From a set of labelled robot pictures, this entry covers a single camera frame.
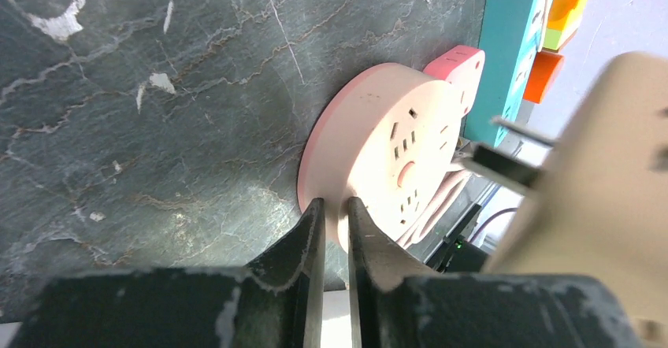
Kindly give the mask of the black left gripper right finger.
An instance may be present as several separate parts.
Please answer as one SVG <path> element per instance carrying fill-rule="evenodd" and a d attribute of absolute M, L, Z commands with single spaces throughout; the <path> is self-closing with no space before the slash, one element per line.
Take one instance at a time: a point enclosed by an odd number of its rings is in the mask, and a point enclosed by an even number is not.
<path fill-rule="evenodd" d="M 640 347 L 616 297 L 588 276 L 441 274 L 348 200 L 356 347 Z"/>

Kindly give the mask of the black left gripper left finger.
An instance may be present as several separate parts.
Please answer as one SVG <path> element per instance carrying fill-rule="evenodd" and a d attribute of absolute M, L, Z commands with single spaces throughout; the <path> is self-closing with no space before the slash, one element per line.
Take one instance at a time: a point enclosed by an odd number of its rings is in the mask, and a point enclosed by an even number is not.
<path fill-rule="evenodd" d="M 318 347 L 325 204 L 242 266 L 114 269 L 50 281 L 13 347 Z"/>

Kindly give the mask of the pink round socket base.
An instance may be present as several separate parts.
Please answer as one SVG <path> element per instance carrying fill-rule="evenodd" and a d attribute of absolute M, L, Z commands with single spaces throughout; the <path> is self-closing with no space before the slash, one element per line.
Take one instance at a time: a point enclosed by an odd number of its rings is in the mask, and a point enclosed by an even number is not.
<path fill-rule="evenodd" d="M 402 248 L 420 242 L 469 179 L 455 161 L 458 89 L 397 63 L 366 69 L 327 105 L 307 140 L 297 195 L 325 202 L 326 235 L 348 247 L 347 200 L 360 198 Z"/>

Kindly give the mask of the beige cube socket adapter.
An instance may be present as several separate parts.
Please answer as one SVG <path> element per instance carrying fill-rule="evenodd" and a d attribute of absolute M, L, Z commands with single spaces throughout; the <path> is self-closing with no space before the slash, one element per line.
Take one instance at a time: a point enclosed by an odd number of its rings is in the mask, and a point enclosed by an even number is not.
<path fill-rule="evenodd" d="M 643 346 L 666 346 L 667 60 L 612 59 L 557 139 L 507 129 L 550 152 L 534 166 L 479 143 L 463 160 L 523 197 L 483 271 L 591 276 Z"/>

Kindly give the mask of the teal power strip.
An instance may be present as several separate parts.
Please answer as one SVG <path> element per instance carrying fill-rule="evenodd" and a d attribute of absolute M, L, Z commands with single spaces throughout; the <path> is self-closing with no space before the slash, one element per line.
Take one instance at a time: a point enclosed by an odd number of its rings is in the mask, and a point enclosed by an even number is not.
<path fill-rule="evenodd" d="M 464 137 L 498 146 L 507 131 L 493 117 L 514 121 L 540 43 L 546 0 L 486 0 L 478 48 L 485 53 Z"/>

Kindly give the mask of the white power strip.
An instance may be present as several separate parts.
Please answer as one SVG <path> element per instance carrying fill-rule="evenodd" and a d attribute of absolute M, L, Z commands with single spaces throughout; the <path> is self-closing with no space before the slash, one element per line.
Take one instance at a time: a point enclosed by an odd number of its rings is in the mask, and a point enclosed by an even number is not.
<path fill-rule="evenodd" d="M 351 308 L 348 290 L 323 294 L 321 347 L 351 348 Z"/>

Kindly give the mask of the salmon pink charger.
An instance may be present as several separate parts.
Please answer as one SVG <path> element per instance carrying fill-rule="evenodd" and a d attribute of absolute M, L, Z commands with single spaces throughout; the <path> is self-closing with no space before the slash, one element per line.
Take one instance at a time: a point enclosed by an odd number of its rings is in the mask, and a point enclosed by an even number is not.
<path fill-rule="evenodd" d="M 460 106 L 460 117 L 465 117 L 473 108 L 485 59 L 483 50 L 457 45 L 429 62 L 422 72 L 458 89 L 455 99 Z"/>

